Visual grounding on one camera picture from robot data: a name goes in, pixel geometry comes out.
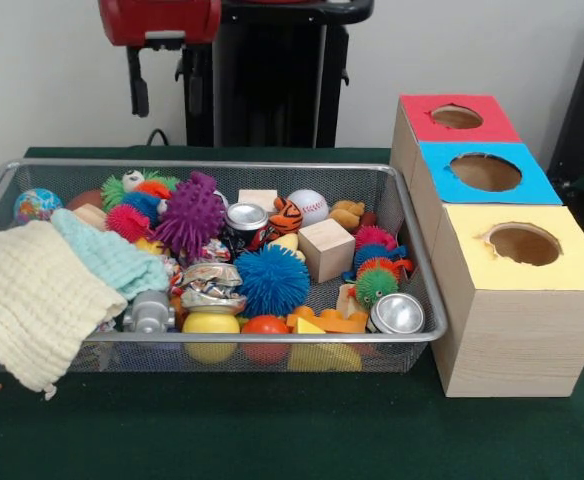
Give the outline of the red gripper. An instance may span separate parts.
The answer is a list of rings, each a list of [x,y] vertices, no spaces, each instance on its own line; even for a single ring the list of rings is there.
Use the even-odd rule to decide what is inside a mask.
[[[127,46],[132,114],[146,118],[149,114],[148,89],[142,78],[138,47],[151,40],[211,43],[221,22],[222,2],[101,0],[98,7],[106,37],[115,46]],[[206,45],[191,46],[183,51],[184,95],[187,112],[192,116],[204,110],[206,58]]]

